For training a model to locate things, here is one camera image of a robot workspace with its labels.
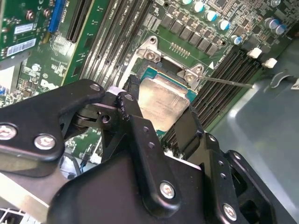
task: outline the motherboard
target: motherboard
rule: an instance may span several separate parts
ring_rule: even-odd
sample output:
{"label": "motherboard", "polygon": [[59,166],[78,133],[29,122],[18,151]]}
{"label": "motherboard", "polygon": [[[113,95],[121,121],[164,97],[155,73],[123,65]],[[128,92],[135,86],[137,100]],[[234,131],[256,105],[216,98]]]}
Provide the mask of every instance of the motherboard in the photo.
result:
{"label": "motherboard", "polygon": [[[275,66],[296,38],[299,20],[296,0],[13,1],[19,11],[7,0],[0,6],[1,60],[9,58],[14,66],[2,68],[0,107],[81,78],[106,90],[122,88],[133,74],[144,81],[145,96],[177,109],[157,128],[170,139],[171,125],[188,105],[210,131],[247,84]],[[149,71],[155,75],[146,77]],[[149,90],[152,84],[159,95]],[[179,103],[163,97],[170,90]],[[142,98],[139,103],[143,114],[170,113],[149,111]],[[95,153],[92,162],[99,163],[100,131],[89,129],[66,147],[78,158]]]}

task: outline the metal rod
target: metal rod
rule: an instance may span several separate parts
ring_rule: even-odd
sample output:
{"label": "metal rod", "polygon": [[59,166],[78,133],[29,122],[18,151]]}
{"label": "metal rod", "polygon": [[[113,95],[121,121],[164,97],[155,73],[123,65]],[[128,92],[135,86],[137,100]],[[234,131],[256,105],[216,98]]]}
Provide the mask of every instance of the metal rod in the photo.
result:
{"label": "metal rod", "polygon": [[[191,73],[192,75],[194,75],[196,77],[198,76],[195,72],[193,72],[189,69],[187,70],[187,72]],[[251,84],[237,83],[237,82],[233,82],[233,81],[229,81],[229,80],[224,80],[224,79],[219,79],[219,78],[210,78],[210,77],[206,77],[206,76],[198,76],[198,78],[207,80],[207,81],[211,81],[211,82],[224,83],[224,84],[228,84],[228,85],[234,85],[234,86],[253,89],[253,85],[251,85]]]}

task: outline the blue connector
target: blue connector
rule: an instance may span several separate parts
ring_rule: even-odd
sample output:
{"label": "blue connector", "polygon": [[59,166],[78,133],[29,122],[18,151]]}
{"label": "blue connector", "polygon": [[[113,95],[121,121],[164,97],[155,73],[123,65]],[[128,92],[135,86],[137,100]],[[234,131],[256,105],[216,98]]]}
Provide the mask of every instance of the blue connector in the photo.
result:
{"label": "blue connector", "polygon": [[48,31],[50,33],[54,33],[58,30],[61,16],[64,11],[65,2],[66,0],[56,0],[55,2],[52,19],[48,28]]}

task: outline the label sticker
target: label sticker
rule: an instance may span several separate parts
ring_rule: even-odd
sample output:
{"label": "label sticker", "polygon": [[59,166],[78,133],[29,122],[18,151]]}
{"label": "label sticker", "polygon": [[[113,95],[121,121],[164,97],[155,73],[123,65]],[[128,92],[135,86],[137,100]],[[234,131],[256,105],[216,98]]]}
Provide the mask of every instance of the label sticker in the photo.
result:
{"label": "label sticker", "polygon": [[24,51],[28,48],[31,48],[35,46],[35,44],[36,44],[36,38],[30,41],[26,41],[24,43],[19,43],[14,46],[11,46],[7,49],[7,57],[19,53],[21,51]]}
{"label": "label sticker", "polygon": [[299,79],[297,79],[296,83],[291,87],[291,90],[299,90]]}
{"label": "label sticker", "polygon": [[14,34],[21,34],[31,30],[33,30],[33,23],[15,27]]}

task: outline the barcode label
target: barcode label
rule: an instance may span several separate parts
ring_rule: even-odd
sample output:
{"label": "barcode label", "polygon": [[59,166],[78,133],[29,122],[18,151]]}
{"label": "barcode label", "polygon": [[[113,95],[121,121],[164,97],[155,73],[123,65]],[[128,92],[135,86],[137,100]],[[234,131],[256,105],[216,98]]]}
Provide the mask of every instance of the barcode label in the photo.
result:
{"label": "barcode label", "polygon": [[14,34],[21,34],[31,30],[33,30],[33,23],[15,27]]}
{"label": "barcode label", "polygon": [[31,48],[35,46],[35,44],[36,44],[36,38],[30,41],[26,41],[24,43],[19,43],[14,46],[11,46],[7,49],[7,57],[19,53],[21,51],[24,51],[28,48]]}

